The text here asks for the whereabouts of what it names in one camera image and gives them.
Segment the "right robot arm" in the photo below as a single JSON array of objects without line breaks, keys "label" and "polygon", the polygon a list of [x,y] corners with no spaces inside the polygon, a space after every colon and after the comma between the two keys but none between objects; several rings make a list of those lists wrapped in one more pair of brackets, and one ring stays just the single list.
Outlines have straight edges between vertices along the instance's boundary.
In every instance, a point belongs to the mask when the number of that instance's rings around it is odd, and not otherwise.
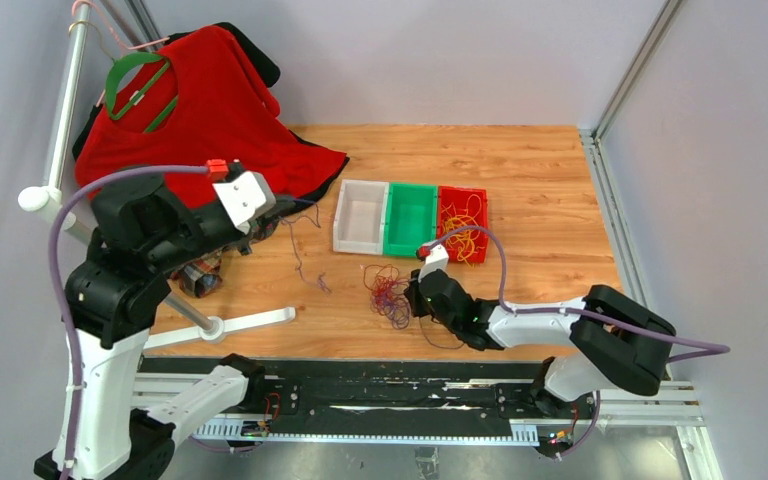
[{"label": "right robot arm", "polygon": [[618,290],[594,285],[572,300],[513,305],[474,298],[445,271],[413,271],[404,291],[414,317],[431,317],[474,350],[556,345],[575,353],[549,357],[531,390],[534,408],[555,417],[591,391],[658,393],[676,330]]}]

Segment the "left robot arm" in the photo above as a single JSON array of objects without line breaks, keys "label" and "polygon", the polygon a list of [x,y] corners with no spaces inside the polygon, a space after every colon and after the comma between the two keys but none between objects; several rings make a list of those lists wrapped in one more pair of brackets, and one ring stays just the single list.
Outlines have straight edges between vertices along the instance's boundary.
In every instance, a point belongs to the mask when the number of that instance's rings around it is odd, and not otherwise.
[{"label": "left robot arm", "polygon": [[157,308],[171,292],[168,275],[204,254],[249,243],[294,203],[275,195],[259,173],[196,166],[192,173],[212,181],[216,199],[193,210],[167,188],[170,172],[167,165],[125,169],[76,193],[90,199],[97,225],[84,262],[68,276],[57,251],[71,206],[53,220],[49,271],[70,372],[60,438],[34,465],[42,479],[157,479],[178,446],[216,415],[265,409],[265,370],[238,354],[170,400],[132,404]]}]

